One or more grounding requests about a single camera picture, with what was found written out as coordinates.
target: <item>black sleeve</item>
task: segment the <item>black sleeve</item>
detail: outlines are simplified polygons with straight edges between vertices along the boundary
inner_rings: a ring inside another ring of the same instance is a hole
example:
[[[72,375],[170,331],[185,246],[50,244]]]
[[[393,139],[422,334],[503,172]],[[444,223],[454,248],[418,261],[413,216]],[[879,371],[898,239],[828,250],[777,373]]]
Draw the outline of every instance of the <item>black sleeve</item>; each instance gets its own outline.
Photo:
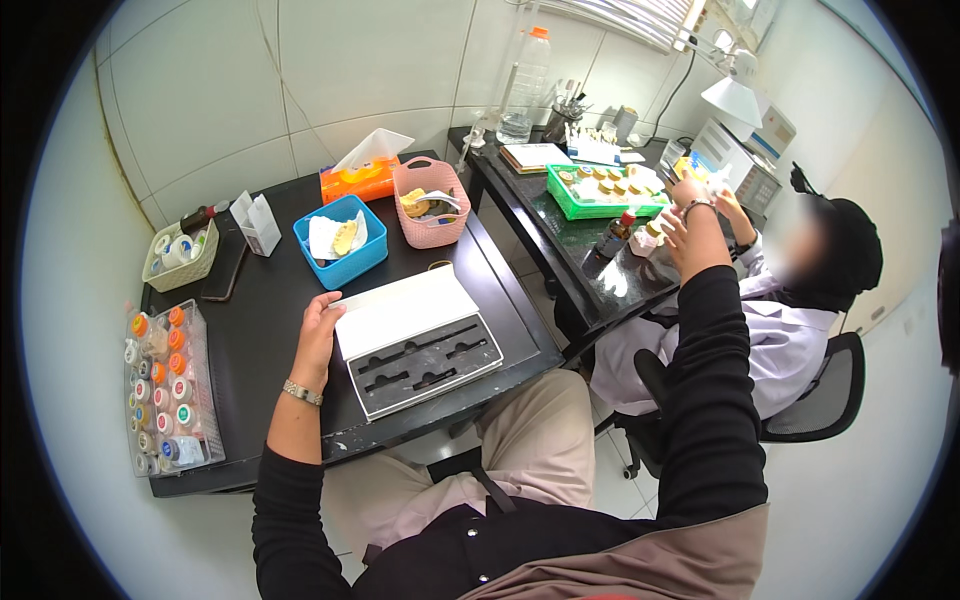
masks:
[[[681,289],[680,344],[667,367],[658,521],[703,523],[763,504],[766,455],[736,271],[710,267]]]
[[[323,485],[323,465],[298,463],[263,445],[252,528],[256,585],[263,598],[351,597],[320,523]]]

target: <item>orange cap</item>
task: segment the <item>orange cap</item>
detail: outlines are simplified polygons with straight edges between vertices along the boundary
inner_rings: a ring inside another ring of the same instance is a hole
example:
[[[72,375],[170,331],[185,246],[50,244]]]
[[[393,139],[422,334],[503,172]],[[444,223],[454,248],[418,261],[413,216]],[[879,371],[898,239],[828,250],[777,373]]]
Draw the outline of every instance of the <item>orange cap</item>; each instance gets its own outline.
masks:
[[[154,363],[154,368],[150,371],[150,378],[153,379],[157,385],[163,383],[163,380],[167,378],[167,369],[163,366],[163,363]]]
[[[183,348],[183,342],[186,341],[186,336],[183,335],[183,332],[179,329],[174,329],[170,332],[170,335],[167,336],[167,343],[170,344],[170,348],[174,350],[179,350]]]
[[[143,313],[133,317],[133,322],[130,323],[131,331],[135,333],[138,338],[142,338],[147,333],[147,326],[147,318],[143,316]]]
[[[183,309],[179,306],[174,306],[170,311],[170,314],[167,315],[167,319],[170,320],[170,323],[174,327],[179,327],[183,324]]]
[[[186,371],[186,360],[179,352],[174,352],[170,357],[170,371],[177,375],[183,375],[183,372]]]

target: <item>white lab coat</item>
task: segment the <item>white lab coat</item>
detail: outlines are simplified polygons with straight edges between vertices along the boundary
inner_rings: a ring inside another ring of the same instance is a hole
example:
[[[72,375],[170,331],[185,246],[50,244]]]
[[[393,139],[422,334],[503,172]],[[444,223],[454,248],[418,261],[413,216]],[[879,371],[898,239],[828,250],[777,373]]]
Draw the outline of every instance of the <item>white lab coat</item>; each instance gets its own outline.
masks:
[[[762,238],[740,256],[747,276],[740,281],[740,298],[780,288],[764,267]],[[750,377],[754,406],[761,419],[772,417],[793,403],[816,376],[830,326],[837,313],[814,308],[792,308],[768,300],[744,300],[743,314],[750,329]],[[676,296],[658,306],[661,312],[677,306]],[[648,348],[664,364],[673,359],[680,326],[669,329],[637,317],[604,335],[596,344],[596,367],[590,388],[619,413],[642,415],[657,405],[634,368],[634,354]]]

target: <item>black foam insert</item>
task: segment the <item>black foam insert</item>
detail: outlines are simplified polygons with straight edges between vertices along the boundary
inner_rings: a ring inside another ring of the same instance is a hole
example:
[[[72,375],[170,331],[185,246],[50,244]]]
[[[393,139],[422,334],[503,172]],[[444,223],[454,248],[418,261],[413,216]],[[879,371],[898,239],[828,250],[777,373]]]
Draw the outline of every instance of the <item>black foam insert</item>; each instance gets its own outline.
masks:
[[[348,367],[361,403],[373,415],[416,396],[427,399],[431,388],[466,381],[502,359],[479,315],[470,315],[355,358]]]

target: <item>smartphone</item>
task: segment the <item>smartphone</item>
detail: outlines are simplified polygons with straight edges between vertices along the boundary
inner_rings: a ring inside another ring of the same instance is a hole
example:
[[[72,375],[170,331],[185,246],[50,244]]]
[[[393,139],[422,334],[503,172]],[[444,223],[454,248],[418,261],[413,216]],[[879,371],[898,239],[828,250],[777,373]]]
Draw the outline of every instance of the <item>smartphone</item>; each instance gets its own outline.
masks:
[[[206,276],[204,288],[200,297],[204,300],[226,302],[233,293],[233,284],[236,283],[237,273],[247,253],[247,238],[238,228],[225,228],[220,236],[217,256],[213,259],[213,266]]]

